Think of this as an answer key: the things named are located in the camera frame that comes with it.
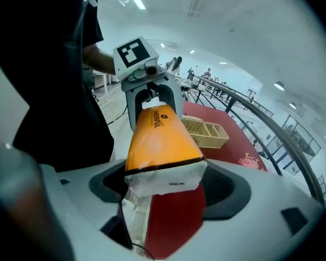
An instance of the ceiling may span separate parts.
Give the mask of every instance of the ceiling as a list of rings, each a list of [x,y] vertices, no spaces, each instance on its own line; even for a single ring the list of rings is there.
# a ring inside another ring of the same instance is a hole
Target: ceiling
[[[326,117],[326,35],[303,0],[99,0],[98,18],[128,35],[177,43],[226,59],[283,99]]]

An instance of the floor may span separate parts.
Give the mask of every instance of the floor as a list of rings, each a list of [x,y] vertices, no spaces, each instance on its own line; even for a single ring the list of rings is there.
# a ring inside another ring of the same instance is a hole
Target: floor
[[[105,95],[104,88],[96,90],[94,94],[99,98],[98,105],[107,123],[122,115],[127,102],[126,95],[122,92],[120,84],[108,86],[107,95]],[[126,159],[133,136],[127,111],[122,117],[110,124],[109,129],[115,139],[116,159]],[[150,205],[151,196],[139,198],[130,191],[128,191],[122,202],[124,219],[131,240],[133,243],[142,246],[145,243]],[[134,251],[143,256],[143,250],[139,247],[134,246]]]

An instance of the red tablecloth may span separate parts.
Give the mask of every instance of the red tablecloth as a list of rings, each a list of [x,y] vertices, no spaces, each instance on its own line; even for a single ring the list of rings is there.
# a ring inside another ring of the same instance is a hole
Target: red tablecloth
[[[223,160],[238,164],[240,158],[258,159],[259,169],[266,170],[264,163],[252,143],[235,121],[224,111],[200,104],[184,102],[183,113],[219,124],[228,134],[229,140],[220,149],[201,148],[207,159]],[[175,194],[154,195],[151,201],[145,248],[155,259],[165,259],[187,242],[202,225],[205,208],[204,190]]]

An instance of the wicker basket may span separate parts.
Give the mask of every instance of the wicker basket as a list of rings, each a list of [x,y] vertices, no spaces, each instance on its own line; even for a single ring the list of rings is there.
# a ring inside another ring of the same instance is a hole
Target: wicker basket
[[[221,148],[229,139],[227,133],[218,124],[186,117],[182,119],[182,122],[198,147]]]

